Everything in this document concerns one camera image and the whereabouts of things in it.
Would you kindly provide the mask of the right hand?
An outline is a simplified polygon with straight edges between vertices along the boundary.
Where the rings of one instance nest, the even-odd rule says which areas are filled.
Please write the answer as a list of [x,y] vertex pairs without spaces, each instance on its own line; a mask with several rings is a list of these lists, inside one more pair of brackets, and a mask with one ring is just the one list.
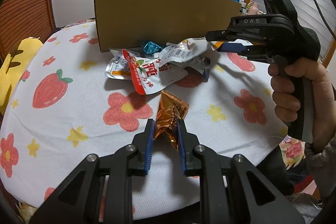
[[[306,77],[312,81],[314,98],[313,149],[320,153],[335,136],[335,100],[333,87],[326,68],[313,60],[301,58],[288,65],[285,72],[292,77]],[[276,116],[283,122],[297,119],[300,102],[294,93],[294,83],[280,76],[278,66],[271,64],[268,73],[272,77],[272,98],[276,104]]]

